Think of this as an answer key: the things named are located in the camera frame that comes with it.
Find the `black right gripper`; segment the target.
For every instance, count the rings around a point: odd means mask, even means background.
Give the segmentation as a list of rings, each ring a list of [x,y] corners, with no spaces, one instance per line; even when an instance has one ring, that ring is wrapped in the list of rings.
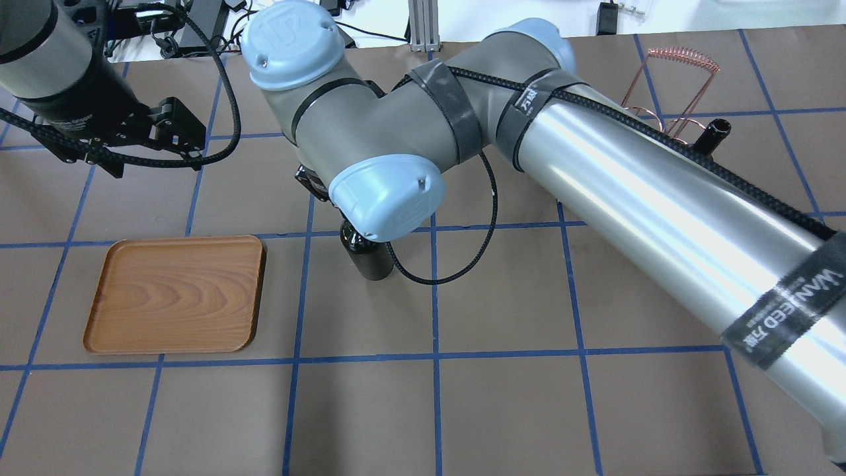
[[[317,201],[329,202],[330,196],[326,184],[320,180],[314,171],[305,165],[299,165],[294,173],[294,178],[299,184],[305,187]]]

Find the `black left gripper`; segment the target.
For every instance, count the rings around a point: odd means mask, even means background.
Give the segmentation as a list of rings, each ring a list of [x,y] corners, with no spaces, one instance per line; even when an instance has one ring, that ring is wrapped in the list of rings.
[[[151,108],[138,100],[96,106],[91,100],[74,100],[71,108],[34,111],[33,136],[61,162],[84,161],[120,179],[125,165],[154,168],[154,159],[109,159],[119,147],[144,147],[178,156],[177,167],[199,171],[193,160],[206,144],[205,124],[176,97],[166,97]]]

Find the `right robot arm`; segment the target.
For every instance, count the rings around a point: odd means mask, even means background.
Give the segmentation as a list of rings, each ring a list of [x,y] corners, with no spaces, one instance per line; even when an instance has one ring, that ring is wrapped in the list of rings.
[[[241,51],[306,186],[363,238],[410,234],[442,173],[495,145],[812,414],[844,467],[844,232],[592,89],[553,24],[524,19],[385,94],[312,2],[257,13]]]

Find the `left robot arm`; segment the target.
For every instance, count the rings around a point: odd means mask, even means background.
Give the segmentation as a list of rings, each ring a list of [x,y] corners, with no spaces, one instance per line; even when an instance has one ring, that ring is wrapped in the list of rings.
[[[104,58],[104,23],[75,22],[69,9],[97,1],[3,1],[2,88],[30,109],[2,120],[26,130],[61,162],[85,161],[116,178],[125,165],[202,168],[206,127],[181,100],[138,99]]]

